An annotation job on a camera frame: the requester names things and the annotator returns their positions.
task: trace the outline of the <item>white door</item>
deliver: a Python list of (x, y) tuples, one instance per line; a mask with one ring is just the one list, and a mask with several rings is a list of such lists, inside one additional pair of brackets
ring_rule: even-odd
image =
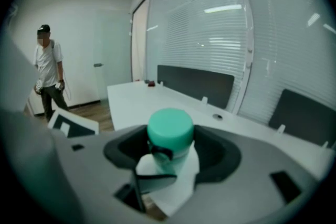
[(128, 11), (97, 11), (94, 31), (94, 69), (100, 100), (107, 103), (107, 87), (131, 82), (131, 15)]
[(146, 28), (149, 0), (145, 0), (133, 14), (132, 79), (145, 79)]

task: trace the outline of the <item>man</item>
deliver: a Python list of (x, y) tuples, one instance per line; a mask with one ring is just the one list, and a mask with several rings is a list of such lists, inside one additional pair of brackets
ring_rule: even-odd
[(40, 77), (34, 90), (42, 97), (42, 104), (47, 121), (52, 116), (51, 99), (56, 105), (68, 111), (68, 106), (63, 98), (63, 66), (62, 52), (59, 43), (50, 39), (49, 25), (42, 25), (37, 30), (38, 45), (35, 48), (33, 65), (38, 69)]

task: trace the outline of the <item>window blinds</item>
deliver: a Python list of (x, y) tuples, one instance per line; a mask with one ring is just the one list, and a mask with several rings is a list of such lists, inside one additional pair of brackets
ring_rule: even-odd
[(268, 124), (283, 89), (336, 110), (336, 42), (324, 0), (249, 0), (254, 61), (238, 115)]
[(247, 53), (245, 0), (150, 0), (146, 42), (148, 79), (168, 65), (231, 74), (227, 106), (240, 91)]

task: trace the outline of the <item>white t-shirt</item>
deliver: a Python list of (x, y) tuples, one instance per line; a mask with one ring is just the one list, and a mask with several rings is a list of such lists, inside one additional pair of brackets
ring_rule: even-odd
[(61, 46), (58, 42), (50, 40), (48, 47), (43, 48), (41, 45), (37, 45), (35, 48), (33, 65), (37, 65), (40, 77), (38, 83), (41, 87), (50, 87), (57, 83), (57, 65), (61, 62), (63, 55), (61, 52)]

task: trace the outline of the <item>black cap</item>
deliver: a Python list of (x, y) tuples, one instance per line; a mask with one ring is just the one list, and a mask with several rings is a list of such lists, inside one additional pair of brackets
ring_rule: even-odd
[(50, 33), (50, 26), (41, 25), (41, 27), (37, 29), (37, 34), (40, 34), (40, 33)]

